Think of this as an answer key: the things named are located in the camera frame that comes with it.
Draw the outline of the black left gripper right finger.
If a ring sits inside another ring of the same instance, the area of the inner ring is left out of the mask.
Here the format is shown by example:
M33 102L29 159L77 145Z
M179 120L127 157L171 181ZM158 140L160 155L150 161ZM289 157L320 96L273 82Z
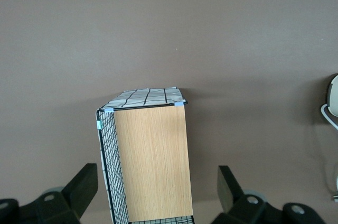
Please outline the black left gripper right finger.
M228 213L236 201L244 195L234 174L226 165L218 166L217 193L225 213Z

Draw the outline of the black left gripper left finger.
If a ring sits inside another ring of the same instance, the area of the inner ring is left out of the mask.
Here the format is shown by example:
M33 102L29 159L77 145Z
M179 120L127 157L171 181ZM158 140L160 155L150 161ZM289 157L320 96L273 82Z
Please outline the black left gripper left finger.
M62 194L80 219L98 191L97 164L87 163L64 187Z

